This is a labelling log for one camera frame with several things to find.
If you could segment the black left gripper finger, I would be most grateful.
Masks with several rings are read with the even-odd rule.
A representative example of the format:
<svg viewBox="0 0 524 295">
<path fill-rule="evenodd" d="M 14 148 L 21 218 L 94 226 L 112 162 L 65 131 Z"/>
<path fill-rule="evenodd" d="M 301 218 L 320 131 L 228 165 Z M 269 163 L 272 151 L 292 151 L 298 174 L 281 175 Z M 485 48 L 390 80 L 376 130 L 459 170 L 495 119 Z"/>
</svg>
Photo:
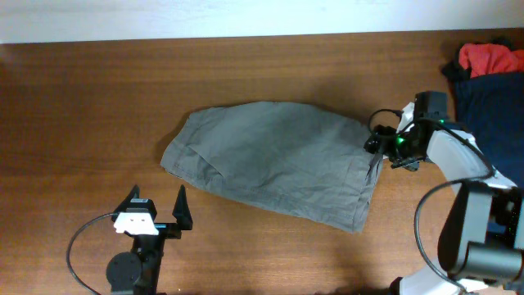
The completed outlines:
<svg viewBox="0 0 524 295">
<path fill-rule="evenodd" d="M 135 184 L 128 196 L 114 209 L 113 213 L 118 215 L 124 212 L 138 212 L 138 207 L 132 203 L 132 200 L 139 198 L 140 188 Z"/>
<path fill-rule="evenodd" d="M 192 230 L 193 220 L 187 203 L 186 188 L 184 185 L 181 185 L 178 191 L 172 216 L 176 219 L 176 223 L 180 230 Z"/>
</svg>

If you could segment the grey shorts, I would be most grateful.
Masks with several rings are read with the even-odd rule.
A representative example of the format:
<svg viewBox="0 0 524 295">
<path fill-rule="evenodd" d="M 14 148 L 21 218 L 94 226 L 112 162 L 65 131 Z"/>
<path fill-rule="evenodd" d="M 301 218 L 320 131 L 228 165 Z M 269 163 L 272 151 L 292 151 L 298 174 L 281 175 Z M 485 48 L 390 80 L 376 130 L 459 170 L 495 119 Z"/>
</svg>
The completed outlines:
<svg viewBox="0 0 524 295">
<path fill-rule="evenodd" d="M 368 129 L 318 107 L 253 102 L 192 113 L 160 165 L 192 186 L 235 202 L 363 230 L 378 177 Z"/>
</svg>

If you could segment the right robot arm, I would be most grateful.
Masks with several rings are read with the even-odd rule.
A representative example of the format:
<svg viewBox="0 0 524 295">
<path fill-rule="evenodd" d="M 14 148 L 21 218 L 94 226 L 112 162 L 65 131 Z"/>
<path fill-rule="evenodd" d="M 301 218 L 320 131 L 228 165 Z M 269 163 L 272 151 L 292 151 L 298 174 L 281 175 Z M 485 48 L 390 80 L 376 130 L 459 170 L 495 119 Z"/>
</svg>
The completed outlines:
<svg viewBox="0 0 524 295">
<path fill-rule="evenodd" d="M 435 164 L 445 182 L 420 199 L 414 213 L 414 239 L 426 265 L 395 279 L 388 294 L 477 294 L 501 287 L 523 292 L 523 190 L 503 176 L 465 127 L 452 121 L 445 93 L 426 91 L 395 110 L 396 127 L 368 124 L 364 149 L 384 156 L 392 168 L 418 170 Z M 437 244 L 427 255 L 420 234 L 422 208 L 443 188 L 455 198 Z"/>
</svg>

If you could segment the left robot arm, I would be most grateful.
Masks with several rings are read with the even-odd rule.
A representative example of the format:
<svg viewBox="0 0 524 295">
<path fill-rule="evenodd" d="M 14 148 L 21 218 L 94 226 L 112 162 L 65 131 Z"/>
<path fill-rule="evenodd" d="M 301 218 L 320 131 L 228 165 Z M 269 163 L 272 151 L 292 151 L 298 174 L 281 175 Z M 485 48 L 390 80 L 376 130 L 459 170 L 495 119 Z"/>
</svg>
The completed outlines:
<svg viewBox="0 0 524 295">
<path fill-rule="evenodd" d="M 111 218 L 115 232 L 133 239 L 127 252 L 115 255 L 106 267 L 106 279 L 112 294 L 156 295 L 165 242 L 180 239 L 192 230 L 193 221 L 187 204 L 186 189 L 181 186 L 175 200 L 172 223 L 157 223 L 157 210 L 151 199 L 141 198 L 135 185 L 114 210 Z"/>
</svg>

